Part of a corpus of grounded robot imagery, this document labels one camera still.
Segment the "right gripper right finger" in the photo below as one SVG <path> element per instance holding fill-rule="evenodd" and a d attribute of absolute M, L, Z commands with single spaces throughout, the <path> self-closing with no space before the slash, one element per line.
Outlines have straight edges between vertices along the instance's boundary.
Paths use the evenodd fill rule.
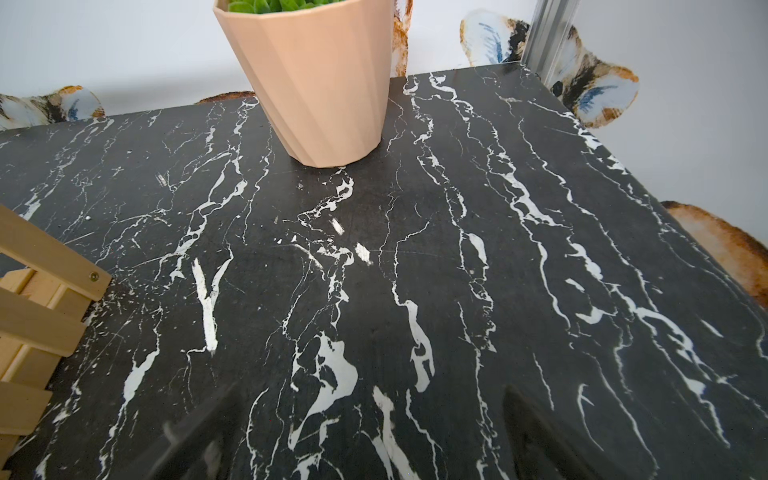
<path fill-rule="evenodd" d="M 552 464 L 562 479 L 601 479 L 586 459 L 512 384 L 504 386 L 502 409 L 518 479 L 538 479 L 542 458 Z"/>

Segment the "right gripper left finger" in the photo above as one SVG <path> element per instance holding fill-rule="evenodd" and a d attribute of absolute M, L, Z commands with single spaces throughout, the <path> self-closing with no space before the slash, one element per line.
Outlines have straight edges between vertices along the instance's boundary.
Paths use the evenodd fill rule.
<path fill-rule="evenodd" d="M 179 423 L 164 424 L 163 434 L 113 477 L 187 479 L 202 464 L 208 479 L 228 479 L 242 408 L 239 386 L 222 386 Z"/>

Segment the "wooden slatted plant shelf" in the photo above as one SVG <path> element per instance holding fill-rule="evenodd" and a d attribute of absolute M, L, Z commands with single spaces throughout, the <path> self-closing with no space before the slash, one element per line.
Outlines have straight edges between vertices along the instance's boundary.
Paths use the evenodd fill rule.
<path fill-rule="evenodd" d="M 28 222 L 1 208 L 1 254 L 24 267 L 1 276 L 1 462 L 36 429 L 61 359 L 85 332 L 84 315 L 112 276 Z"/>

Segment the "tan pot green plant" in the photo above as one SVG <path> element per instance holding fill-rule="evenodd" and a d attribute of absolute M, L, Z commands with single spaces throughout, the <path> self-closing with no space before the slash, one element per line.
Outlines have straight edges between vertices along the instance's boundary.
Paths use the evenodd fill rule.
<path fill-rule="evenodd" d="M 249 14 L 213 12 L 287 153 L 316 168 L 363 159 L 381 142 L 394 4 L 341 1 Z"/>

